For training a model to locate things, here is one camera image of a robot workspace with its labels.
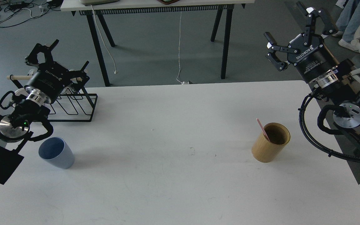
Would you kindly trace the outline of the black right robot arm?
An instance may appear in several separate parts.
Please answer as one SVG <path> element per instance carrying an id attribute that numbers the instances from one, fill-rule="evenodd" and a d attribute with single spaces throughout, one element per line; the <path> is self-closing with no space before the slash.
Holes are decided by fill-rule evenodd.
<path id="1" fill-rule="evenodd" d="M 307 84 L 313 85 L 299 108 L 299 124 L 306 139 L 317 149 L 351 162 L 360 163 L 360 68 L 346 59 L 336 60 L 324 43 L 323 36 L 335 34 L 338 29 L 327 10 L 305 7 L 301 2 L 297 7 L 306 17 L 305 29 L 286 46 L 280 46 L 269 32 L 266 58 L 283 71 L 289 65 L 296 68 Z M 351 42 L 360 53 L 360 36 Z M 331 101 L 325 105 L 317 118 L 318 128 L 331 135 L 343 135 L 355 145 L 354 155 L 346 155 L 319 143 L 308 131 L 305 111 L 310 101 Z"/>

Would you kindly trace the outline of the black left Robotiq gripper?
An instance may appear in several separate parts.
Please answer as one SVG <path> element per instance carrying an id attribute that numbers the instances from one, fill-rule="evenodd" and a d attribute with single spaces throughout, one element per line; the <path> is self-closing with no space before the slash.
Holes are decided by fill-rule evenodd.
<path id="1" fill-rule="evenodd" d="M 53 104 L 64 88 L 83 88 L 90 79 L 86 72 L 86 67 L 89 64 L 88 60 L 80 70 L 68 70 L 58 62 L 54 62 L 52 50 L 58 43 L 58 39 L 50 46 L 37 43 L 25 58 L 26 65 L 38 67 L 25 86 L 28 93 L 27 99 L 36 104 Z M 44 54 L 44 63 L 39 63 L 39 53 Z"/>

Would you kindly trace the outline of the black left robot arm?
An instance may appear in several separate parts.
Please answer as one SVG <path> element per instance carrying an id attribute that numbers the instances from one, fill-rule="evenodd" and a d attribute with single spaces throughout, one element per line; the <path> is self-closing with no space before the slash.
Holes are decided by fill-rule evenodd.
<path id="1" fill-rule="evenodd" d="M 33 73 L 7 77 L 18 90 L 8 91 L 0 99 L 0 185 L 8 181 L 23 161 L 19 152 L 27 142 L 41 141 L 53 134 L 48 104 L 54 104 L 61 96 L 85 96 L 95 108 L 96 101 L 84 88 L 90 79 L 86 73 L 89 62 L 80 70 L 62 66 L 52 56 L 58 42 L 35 45 L 25 58 L 25 63 L 35 68 Z"/>

